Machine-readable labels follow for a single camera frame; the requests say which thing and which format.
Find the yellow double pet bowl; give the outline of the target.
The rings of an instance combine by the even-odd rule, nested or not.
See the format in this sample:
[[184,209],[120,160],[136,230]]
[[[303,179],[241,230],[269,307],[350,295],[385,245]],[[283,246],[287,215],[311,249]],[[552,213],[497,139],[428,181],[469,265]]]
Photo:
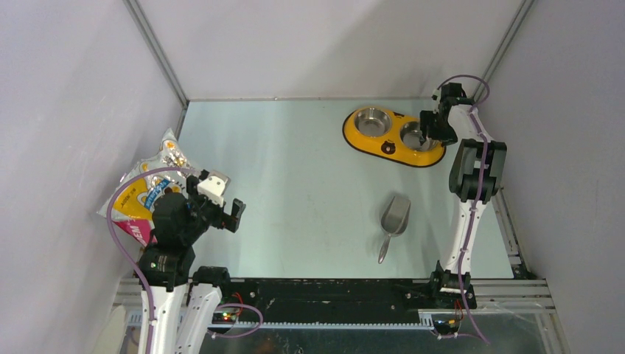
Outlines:
[[342,125],[346,143],[371,156],[415,168],[438,164],[446,148],[438,141],[426,138],[421,120],[387,108],[362,107],[353,111]]

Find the metal food scoop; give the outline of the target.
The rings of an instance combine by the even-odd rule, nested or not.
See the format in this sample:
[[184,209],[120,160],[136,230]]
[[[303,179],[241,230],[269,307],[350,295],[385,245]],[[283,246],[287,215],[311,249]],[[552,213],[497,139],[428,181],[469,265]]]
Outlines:
[[380,218],[380,226],[384,233],[384,240],[380,247],[377,262],[382,264],[388,253],[391,239],[402,235],[408,225],[411,201],[402,196],[394,195]]

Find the pet food bag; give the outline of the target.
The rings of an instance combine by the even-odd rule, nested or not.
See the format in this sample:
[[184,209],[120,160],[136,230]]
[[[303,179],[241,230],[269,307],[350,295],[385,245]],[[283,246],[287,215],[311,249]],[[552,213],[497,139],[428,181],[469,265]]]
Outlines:
[[191,173],[198,174],[199,168],[185,156],[174,131],[167,129],[161,138],[158,152],[138,161],[122,177],[120,183],[124,184],[144,174],[144,177],[134,181],[115,198],[111,210],[114,225],[142,246],[155,241],[150,237],[150,231],[153,228],[152,213],[156,199],[167,192],[186,195],[186,177]]

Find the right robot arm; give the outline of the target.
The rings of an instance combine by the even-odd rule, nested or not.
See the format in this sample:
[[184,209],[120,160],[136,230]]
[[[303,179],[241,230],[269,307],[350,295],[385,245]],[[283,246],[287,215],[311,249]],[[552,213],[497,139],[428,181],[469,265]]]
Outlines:
[[468,97],[453,78],[433,93],[435,108],[419,115],[420,140],[432,140],[442,147],[458,146],[448,187],[455,198],[453,240],[438,260],[424,287],[437,308],[452,308],[471,294],[472,250],[478,224],[503,179],[507,146],[495,140],[478,116],[478,102]]

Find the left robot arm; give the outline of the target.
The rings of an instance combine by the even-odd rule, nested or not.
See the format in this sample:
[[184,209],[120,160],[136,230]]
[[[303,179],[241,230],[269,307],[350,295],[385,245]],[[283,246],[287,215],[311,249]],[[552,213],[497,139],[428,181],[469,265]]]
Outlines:
[[[165,192],[153,202],[151,241],[139,258],[144,317],[139,349],[145,353],[197,353],[200,331],[207,327],[217,307],[233,297],[226,268],[190,270],[195,260],[194,244],[210,228],[235,233],[245,204],[234,199],[226,212],[228,176],[202,171],[186,178],[184,192]],[[180,318],[189,277],[199,293],[192,296],[196,308]]]

